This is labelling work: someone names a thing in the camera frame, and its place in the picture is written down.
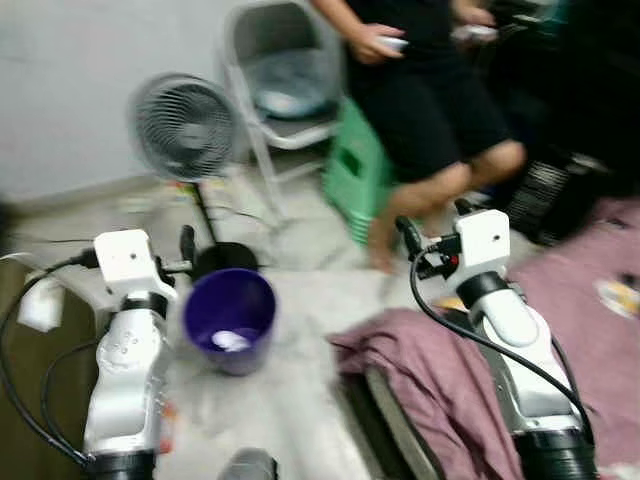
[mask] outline green stool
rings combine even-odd
[[[358,106],[345,98],[324,177],[327,198],[346,217],[351,236],[367,243],[369,224],[386,202],[391,164]]]

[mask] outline pink blanket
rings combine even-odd
[[[623,207],[601,212],[625,228],[596,222],[512,275],[566,350],[605,467],[640,464],[640,321],[606,307],[595,286],[621,273],[640,276],[640,206]],[[387,374],[448,480],[522,478],[474,343],[410,310],[384,312],[330,341],[342,372],[373,365]]]

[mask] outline purple cup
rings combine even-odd
[[[271,344],[276,298],[269,283],[257,272],[241,268],[219,270],[193,287],[184,313],[189,339],[220,370],[247,375],[260,368]],[[246,347],[226,351],[212,336],[233,332]]]

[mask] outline fan base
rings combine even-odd
[[[225,268],[244,268],[259,271],[260,265],[255,254],[245,245],[234,242],[218,242],[198,253],[191,272],[193,281]]]

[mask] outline tiled floor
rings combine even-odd
[[[246,446],[267,448],[280,462],[283,478],[370,478],[331,393],[335,374],[324,336],[384,308],[413,308],[408,264],[399,255],[396,274],[369,270],[364,248],[350,239],[341,216],[325,203],[320,179],[314,174],[284,186],[289,218],[279,224],[262,197],[255,169],[222,188],[220,182],[208,187],[212,205],[258,217],[212,210],[219,218],[221,239],[249,245],[266,266],[279,300],[274,345],[260,372],[240,379],[222,377],[189,346],[179,319],[169,322],[176,352],[169,394],[180,416],[175,451],[161,458],[157,478],[215,478],[233,453]],[[136,208],[144,211],[125,213]],[[76,253],[82,242],[50,244],[30,236],[90,239],[103,231],[141,227],[156,253],[177,259],[185,223],[194,225],[198,243],[205,245],[203,224],[190,199],[160,184],[127,198],[30,218],[18,226],[16,243],[47,263]],[[516,234],[513,250],[516,260],[534,251]],[[180,282],[181,291],[188,288]],[[445,291],[439,279],[421,288],[429,298]]]

